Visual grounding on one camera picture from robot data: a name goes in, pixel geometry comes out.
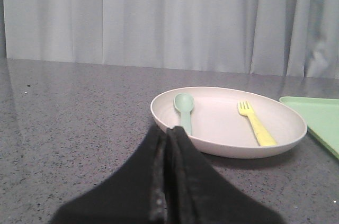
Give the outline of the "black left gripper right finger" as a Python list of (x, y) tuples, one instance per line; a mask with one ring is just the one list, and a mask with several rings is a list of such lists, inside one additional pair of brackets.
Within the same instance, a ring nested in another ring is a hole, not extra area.
[(169, 223), (284, 223), (224, 179), (181, 127), (166, 131), (165, 187)]

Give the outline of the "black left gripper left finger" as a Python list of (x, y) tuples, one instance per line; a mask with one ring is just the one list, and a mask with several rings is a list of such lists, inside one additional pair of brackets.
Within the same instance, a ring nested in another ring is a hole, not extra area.
[(150, 127), (123, 166), (61, 206), (51, 223), (165, 223), (165, 146), (165, 134)]

